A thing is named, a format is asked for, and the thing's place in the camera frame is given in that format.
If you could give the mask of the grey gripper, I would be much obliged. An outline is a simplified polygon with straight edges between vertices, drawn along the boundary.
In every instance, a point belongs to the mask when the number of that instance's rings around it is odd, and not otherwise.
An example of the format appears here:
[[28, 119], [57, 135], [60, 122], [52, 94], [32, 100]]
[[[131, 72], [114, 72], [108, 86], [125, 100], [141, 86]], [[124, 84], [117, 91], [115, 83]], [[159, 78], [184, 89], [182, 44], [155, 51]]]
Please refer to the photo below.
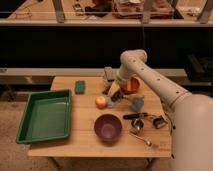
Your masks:
[[111, 67], [104, 68], [104, 85], [107, 89], [107, 95], [113, 97], [118, 91], [121, 90], [117, 81], [116, 74]]

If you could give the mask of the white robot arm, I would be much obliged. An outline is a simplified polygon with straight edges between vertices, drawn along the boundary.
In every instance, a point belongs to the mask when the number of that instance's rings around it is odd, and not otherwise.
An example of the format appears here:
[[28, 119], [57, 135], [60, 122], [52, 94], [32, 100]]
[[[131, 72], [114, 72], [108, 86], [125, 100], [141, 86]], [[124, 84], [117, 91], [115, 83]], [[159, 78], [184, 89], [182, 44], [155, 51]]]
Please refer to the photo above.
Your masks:
[[136, 74], [172, 111], [172, 171], [213, 171], [213, 98], [192, 94], [147, 66], [144, 50], [124, 51], [120, 61], [118, 83]]

